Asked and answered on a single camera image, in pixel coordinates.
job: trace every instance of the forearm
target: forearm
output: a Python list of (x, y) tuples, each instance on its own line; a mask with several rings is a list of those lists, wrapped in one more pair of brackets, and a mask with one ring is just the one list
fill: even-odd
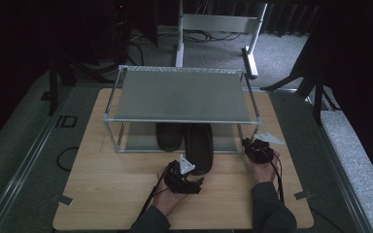
[(169, 230), (168, 219), (155, 206), (148, 209), (132, 224), (129, 232), (132, 233), (163, 233)]
[(296, 219), (278, 199), (272, 183), (259, 183), (252, 190), (254, 232), (293, 232)]

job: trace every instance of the white tag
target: white tag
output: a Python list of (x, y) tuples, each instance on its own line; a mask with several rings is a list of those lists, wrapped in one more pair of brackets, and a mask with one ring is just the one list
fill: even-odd
[(195, 165), (191, 164), (184, 156), (181, 154), (180, 155), (180, 170), (181, 174), (184, 175), (193, 169), (195, 169)]
[(263, 142), (275, 143), (275, 144), (280, 144), (280, 145), (284, 144), (283, 140), (276, 138), (274, 135), (270, 134), (269, 132), (266, 132), (263, 134), (255, 134), (254, 137), (256, 137), (257, 139)]

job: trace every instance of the glass shelf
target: glass shelf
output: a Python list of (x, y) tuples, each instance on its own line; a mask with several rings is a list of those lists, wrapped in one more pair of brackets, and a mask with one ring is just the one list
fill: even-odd
[[(253, 103), (245, 98), (242, 80), (249, 86), (237, 69), (119, 66), (103, 121), (116, 151), (160, 151), (156, 142), (150, 142), (156, 122), (193, 122), (217, 125), (216, 132), (223, 136), (214, 135), (215, 151), (237, 152), (222, 146), (228, 144), (224, 132), (235, 132), (229, 136), (235, 141), (242, 138), (240, 124), (255, 124), (255, 130), (262, 124), (254, 96), (251, 93)], [(123, 86), (117, 91), (120, 81)], [(119, 131), (113, 123), (120, 124)], [(125, 130), (128, 123), (132, 131)]]

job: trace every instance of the black shoe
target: black shoe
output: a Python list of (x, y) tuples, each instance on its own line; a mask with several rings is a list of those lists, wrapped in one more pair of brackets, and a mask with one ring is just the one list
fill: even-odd
[(183, 125), (180, 123), (157, 123), (156, 139), (165, 151), (178, 149), (183, 141)]
[(186, 159), (195, 165), (193, 175), (208, 173), (213, 165), (214, 145), (212, 128), (209, 123), (184, 124)]

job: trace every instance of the gray carpet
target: gray carpet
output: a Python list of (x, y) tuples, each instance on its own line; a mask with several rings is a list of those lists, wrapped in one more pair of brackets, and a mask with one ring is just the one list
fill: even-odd
[[(224, 33), (214, 34), (223, 37)], [(286, 36), (278, 38), (272, 35), (261, 35), (255, 51), (259, 78), (252, 81), (253, 87), (275, 83), (286, 77), (305, 44), (306, 37)], [(241, 35), (234, 41), (215, 43), (186, 43), (185, 67), (205, 68), (244, 68), (241, 47), (250, 40), (248, 35)], [(173, 66), (175, 61), (174, 37), (159, 39), (159, 47), (141, 38), (133, 41), (142, 48), (145, 65)], [(141, 53), (136, 47), (129, 48), (129, 55), (141, 64)], [(57, 114), (48, 117), (49, 103), (41, 101), (43, 91), (48, 90), (48, 75), (39, 79), (17, 108), (13, 117), (0, 132), (0, 197), (5, 193), (5, 186), (10, 181), (22, 159), (31, 152), (34, 139), (40, 137), (41, 128), (49, 125), (50, 131), (37, 160), (31, 166), (27, 179), (13, 205), (0, 219), (0, 232), (51, 232), (51, 221), (57, 203), (51, 198), (60, 194), (68, 178), (68, 172), (56, 165), (57, 156), (71, 147), (77, 147), (85, 132), (97, 92), (110, 85), (96, 83), (83, 74), (76, 87), (63, 88), (65, 101)], [(285, 86), (295, 89), (299, 81)], [(356, 232), (354, 223), (344, 204), (340, 191), (331, 177), (325, 160), (324, 145), (310, 113), (311, 106), (294, 95), (274, 92), (271, 94), (274, 108), (283, 127), (289, 150), (304, 190), (314, 196), (308, 201), (314, 209), (329, 217), (344, 232)], [(59, 116), (77, 117), (75, 127), (56, 127)], [(72, 164), (75, 150), (64, 153), (62, 164)], [(327, 220), (314, 214), (315, 225), (311, 229), (299, 232), (338, 232)]]

